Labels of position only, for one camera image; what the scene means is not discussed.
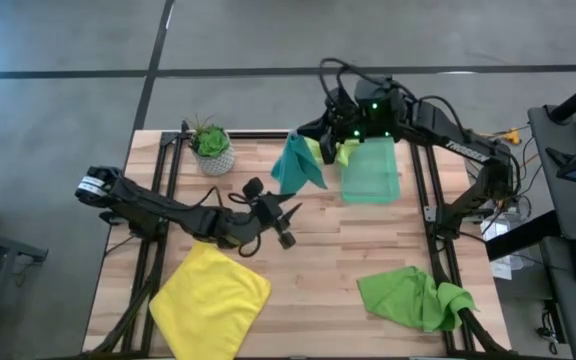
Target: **translucent green container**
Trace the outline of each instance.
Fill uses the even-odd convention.
[[[341,170],[341,194],[348,203],[386,204],[400,196],[392,138],[371,138],[350,155]]]

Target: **white pot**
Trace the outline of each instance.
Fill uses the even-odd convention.
[[[230,143],[230,138],[228,138],[228,149],[222,152],[219,156],[201,156],[194,151],[192,154],[195,155],[197,165],[199,165],[201,171],[206,175],[223,175],[230,171],[233,165],[235,165],[235,149],[233,149],[232,143]]]

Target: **wooden table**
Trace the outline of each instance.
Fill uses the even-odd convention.
[[[131,145],[125,174],[146,188],[152,182],[160,134],[161,131],[138,131]],[[277,192],[279,185],[271,178],[270,169],[279,158],[284,141],[234,140],[233,144],[236,164],[221,177],[202,175],[190,150],[184,146],[175,199],[193,204],[213,185],[224,195],[241,192],[242,186],[255,176],[263,181],[266,190]],[[410,147],[401,141],[395,145],[395,153],[401,187],[399,200],[390,205],[344,204],[340,198],[339,169],[336,165],[326,166],[323,171],[328,190],[307,184],[283,206],[288,209],[303,203],[291,226],[296,246],[283,250],[276,234],[268,231],[262,237],[261,250],[253,258],[228,253],[272,283],[271,296],[238,356],[445,354],[440,332],[423,333],[368,314],[356,284],[360,277],[410,265],[432,273]],[[436,158],[444,196],[450,202],[469,187],[464,161],[442,149],[436,150]],[[167,186],[166,179],[164,174],[162,189]],[[227,206],[241,206],[230,203],[225,196],[224,200]],[[216,199],[211,198],[207,204],[216,204]],[[462,230],[478,233],[475,226],[464,225]],[[127,228],[113,229],[108,247],[127,237]],[[193,239],[179,226],[171,227],[163,281],[181,264],[192,243]],[[138,241],[129,242],[105,259],[84,349],[99,344],[124,312],[138,248]],[[475,312],[477,318],[499,344],[510,348],[485,246],[464,237],[455,242],[455,248],[464,288],[473,295],[479,309]],[[141,326],[137,326],[135,344],[141,339],[139,329]],[[454,334],[459,343],[460,332]],[[151,355],[171,355],[157,330]]]

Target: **yellow cloth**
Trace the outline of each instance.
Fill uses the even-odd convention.
[[[195,242],[150,312],[175,358],[232,360],[269,295],[268,280]]]
[[[324,158],[321,156],[321,149],[319,148],[319,142],[311,138],[305,137],[306,144],[308,144],[308,149],[317,160],[319,165],[324,163]],[[359,140],[346,140],[343,144],[337,143],[337,156],[335,156],[335,161],[343,166],[348,166],[348,159],[350,155],[359,147]]]

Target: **green cloth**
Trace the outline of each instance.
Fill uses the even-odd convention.
[[[357,281],[371,314],[423,331],[452,331],[461,325],[457,311],[475,309],[468,291],[450,284],[435,285],[432,276],[415,266],[367,276]]]

